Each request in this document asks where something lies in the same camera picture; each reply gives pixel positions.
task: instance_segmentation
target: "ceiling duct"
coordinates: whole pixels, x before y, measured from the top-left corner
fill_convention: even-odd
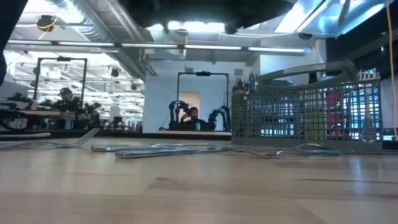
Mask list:
[[[70,12],[70,16],[80,16],[83,19],[82,25],[73,27],[84,37],[92,42],[117,42],[115,36],[108,30],[99,17],[92,10],[91,6],[82,0],[47,0],[55,4],[58,8]],[[127,72],[136,78],[144,79],[145,71],[141,66],[137,66],[138,62],[134,58],[129,57],[125,52],[120,50],[118,53],[108,53],[116,60],[120,61]]]

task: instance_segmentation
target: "person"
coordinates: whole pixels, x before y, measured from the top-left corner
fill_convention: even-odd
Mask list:
[[[62,88],[60,90],[61,100],[58,100],[52,105],[52,109],[59,110],[59,111],[71,111],[75,112],[80,105],[80,99],[77,97],[73,97],[73,93],[69,88]]]
[[[199,119],[198,115],[199,115],[198,108],[193,106],[193,107],[191,107],[189,109],[189,113],[186,113],[186,114],[184,114],[181,117],[180,124],[183,124],[183,125],[196,125],[196,123],[199,122],[201,126],[208,125],[208,123],[206,121],[204,121],[202,119]],[[191,119],[186,121],[186,122],[184,122],[184,119],[187,118],[187,117],[191,117]]]

